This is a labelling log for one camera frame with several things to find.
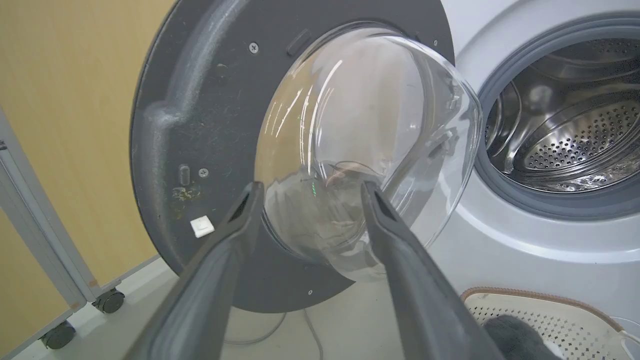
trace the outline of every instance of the yellow wooden panel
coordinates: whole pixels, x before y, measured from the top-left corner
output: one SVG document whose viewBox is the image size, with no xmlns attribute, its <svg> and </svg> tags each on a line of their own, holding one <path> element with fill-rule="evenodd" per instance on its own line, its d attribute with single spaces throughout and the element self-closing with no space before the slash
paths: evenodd
<svg viewBox="0 0 640 360">
<path fill-rule="evenodd" d="M 129 173 L 138 75 L 173 0 L 0 0 L 0 106 L 99 284 L 156 251 Z"/>
<path fill-rule="evenodd" d="M 0 357 L 62 315 L 68 305 L 0 209 Z"/>
</svg>

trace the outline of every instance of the caster wheel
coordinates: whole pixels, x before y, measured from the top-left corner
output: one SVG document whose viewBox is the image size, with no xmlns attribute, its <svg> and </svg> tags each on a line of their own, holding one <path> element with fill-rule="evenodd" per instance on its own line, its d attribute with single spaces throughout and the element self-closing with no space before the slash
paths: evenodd
<svg viewBox="0 0 640 360">
<path fill-rule="evenodd" d="M 54 327 L 53 329 L 47 331 L 44 336 L 40 338 L 44 343 L 44 346 L 52 349 L 59 349 L 64 347 L 66 344 L 74 338 L 76 334 L 76 330 L 68 321 L 61 323 L 60 325 Z"/>
<path fill-rule="evenodd" d="M 100 295 L 92 305 L 103 313 L 112 314 L 118 311 L 123 303 L 124 294 L 116 289 L 111 289 Z"/>
</svg>

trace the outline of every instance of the cable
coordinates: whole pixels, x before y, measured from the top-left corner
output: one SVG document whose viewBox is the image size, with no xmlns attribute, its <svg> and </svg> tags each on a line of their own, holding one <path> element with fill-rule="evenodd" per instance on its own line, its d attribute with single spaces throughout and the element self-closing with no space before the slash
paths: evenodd
<svg viewBox="0 0 640 360">
<path fill-rule="evenodd" d="M 314 329 L 314 326 L 311 324 L 311 319 L 309 318 L 309 315 L 307 314 L 307 309 L 303 309 L 302 310 L 302 315 L 305 316 L 305 321 L 307 322 L 307 325 L 309 326 L 309 330 L 311 330 L 311 335 L 313 335 L 314 340 L 316 341 L 316 345 L 318 346 L 318 352 L 320 353 L 320 360 L 324 359 L 324 350 L 322 349 L 322 344 L 320 343 L 320 339 L 318 338 L 318 334 L 316 334 L 316 330 Z"/>
<path fill-rule="evenodd" d="M 227 340 L 227 339 L 225 339 L 225 343 L 229 344 L 229 345 L 253 345 L 253 344 L 257 344 L 257 343 L 259 343 L 261 341 L 266 340 L 271 335 L 273 335 L 273 333 L 276 332 L 276 330 L 278 330 L 280 325 L 282 325 L 282 323 L 284 322 L 284 318 L 286 318 L 286 317 L 287 317 L 287 313 L 282 314 L 282 317 L 280 318 L 280 321 L 273 327 L 273 329 L 269 330 L 269 332 L 267 332 L 265 335 L 262 335 L 259 338 L 256 338 L 256 339 L 253 339 L 253 340 Z"/>
<path fill-rule="evenodd" d="M 311 331 L 311 335 L 314 337 L 314 340 L 316 341 L 316 345 L 318 346 L 318 352 L 320 354 L 319 360 L 324 360 L 324 350 L 322 348 L 322 343 L 320 342 L 320 338 L 318 338 L 318 334 L 316 334 L 316 330 L 314 329 L 313 324 L 311 324 L 311 319 L 309 318 L 309 315 L 307 314 L 307 309 L 303 309 L 302 310 L 302 315 L 305 317 L 305 322 L 307 323 L 307 326 L 309 326 L 309 331 Z M 271 329 L 269 332 L 267 332 L 265 335 L 262 335 L 259 338 L 255 338 L 253 340 L 243 340 L 243 341 L 226 340 L 225 339 L 225 344 L 229 344 L 229 345 L 253 345 L 253 344 L 257 344 L 257 343 L 259 343 L 261 341 L 264 341 L 268 337 L 273 335 L 273 333 L 276 332 L 276 330 L 278 330 L 278 328 L 280 328 L 280 326 L 282 325 L 282 323 L 284 322 L 284 319 L 286 317 L 287 317 L 287 313 L 282 314 L 282 317 L 280 318 L 280 321 L 278 321 L 278 323 L 273 327 L 273 329 Z"/>
</svg>

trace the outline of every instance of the floor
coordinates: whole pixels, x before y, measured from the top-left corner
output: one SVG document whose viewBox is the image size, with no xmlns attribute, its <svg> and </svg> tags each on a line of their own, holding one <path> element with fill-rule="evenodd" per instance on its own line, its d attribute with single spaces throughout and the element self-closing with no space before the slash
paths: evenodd
<svg viewBox="0 0 640 360">
<path fill-rule="evenodd" d="M 88 304 L 69 318 L 76 337 L 64 348 L 49 350 L 36 341 L 13 360 L 121 359 L 146 324 L 177 276 L 162 259 L 122 281 L 124 305 L 105 315 Z M 318 345 L 301 311 L 287 314 L 281 326 L 254 345 L 225 345 L 222 358 L 235 359 L 401 359 L 391 299 L 384 282 L 358 283 L 340 295 L 307 309 L 322 346 Z M 233 309 L 227 339 L 259 338 L 282 315 Z"/>
</svg>

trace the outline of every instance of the dark gray cloth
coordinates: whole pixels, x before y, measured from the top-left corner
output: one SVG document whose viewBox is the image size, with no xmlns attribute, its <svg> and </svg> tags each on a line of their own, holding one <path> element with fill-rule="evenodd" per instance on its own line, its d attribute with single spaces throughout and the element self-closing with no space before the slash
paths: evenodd
<svg viewBox="0 0 640 360">
<path fill-rule="evenodd" d="M 506 360 L 559 360 L 531 326 L 513 316 L 487 320 L 483 328 Z"/>
</svg>

